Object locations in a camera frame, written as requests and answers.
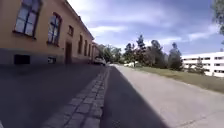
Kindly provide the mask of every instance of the road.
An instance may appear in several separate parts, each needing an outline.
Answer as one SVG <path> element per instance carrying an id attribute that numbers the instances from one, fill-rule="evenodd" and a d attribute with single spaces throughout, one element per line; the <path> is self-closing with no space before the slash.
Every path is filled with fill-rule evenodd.
<path id="1" fill-rule="evenodd" d="M 102 128 L 222 128 L 224 95 L 155 74 L 115 66 Z"/>
<path id="2" fill-rule="evenodd" d="M 103 69 L 80 64 L 1 67 L 0 119 L 4 128 L 40 128 Z"/>

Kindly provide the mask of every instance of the building facade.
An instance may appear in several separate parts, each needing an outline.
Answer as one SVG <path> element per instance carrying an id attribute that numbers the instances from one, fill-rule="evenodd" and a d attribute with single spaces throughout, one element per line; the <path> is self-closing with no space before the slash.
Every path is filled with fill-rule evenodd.
<path id="1" fill-rule="evenodd" d="M 67 0 L 0 0 L 0 64 L 87 62 L 93 36 Z"/>
<path id="2" fill-rule="evenodd" d="M 92 60 L 94 60 L 97 56 L 99 56 L 100 50 L 97 43 L 93 42 L 92 45 Z"/>
<path id="3" fill-rule="evenodd" d="M 184 68 L 189 68 L 189 65 L 192 65 L 192 68 L 194 68 L 199 57 L 202 60 L 203 68 L 206 69 L 206 75 L 224 77 L 224 52 L 182 56 Z"/>

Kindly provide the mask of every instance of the stone curb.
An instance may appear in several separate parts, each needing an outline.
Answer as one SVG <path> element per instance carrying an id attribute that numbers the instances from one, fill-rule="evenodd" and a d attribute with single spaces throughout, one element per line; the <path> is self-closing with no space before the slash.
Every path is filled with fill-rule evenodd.
<path id="1" fill-rule="evenodd" d="M 99 128 L 108 72 L 107 67 L 41 128 Z"/>

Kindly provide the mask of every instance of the parked car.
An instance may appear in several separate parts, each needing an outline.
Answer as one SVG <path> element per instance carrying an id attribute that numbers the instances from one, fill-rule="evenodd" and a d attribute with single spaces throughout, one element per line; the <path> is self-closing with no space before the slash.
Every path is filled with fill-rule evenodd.
<path id="1" fill-rule="evenodd" d="M 99 65 L 103 65 L 106 66 L 106 61 L 104 58 L 100 58 L 100 57 L 96 57 L 93 61 L 94 64 L 99 64 Z"/>

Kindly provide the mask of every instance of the grass lawn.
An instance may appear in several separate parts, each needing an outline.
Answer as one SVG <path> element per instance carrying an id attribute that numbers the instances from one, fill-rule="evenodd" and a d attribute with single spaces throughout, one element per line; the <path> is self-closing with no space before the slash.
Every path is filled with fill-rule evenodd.
<path id="1" fill-rule="evenodd" d="M 150 67 L 137 68 L 146 72 L 155 73 L 161 76 L 173 78 L 175 80 L 183 81 L 185 83 L 193 84 L 201 88 L 224 93 L 224 79 L 204 76 L 187 72 L 178 72 L 168 69 L 156 69 Z"/>

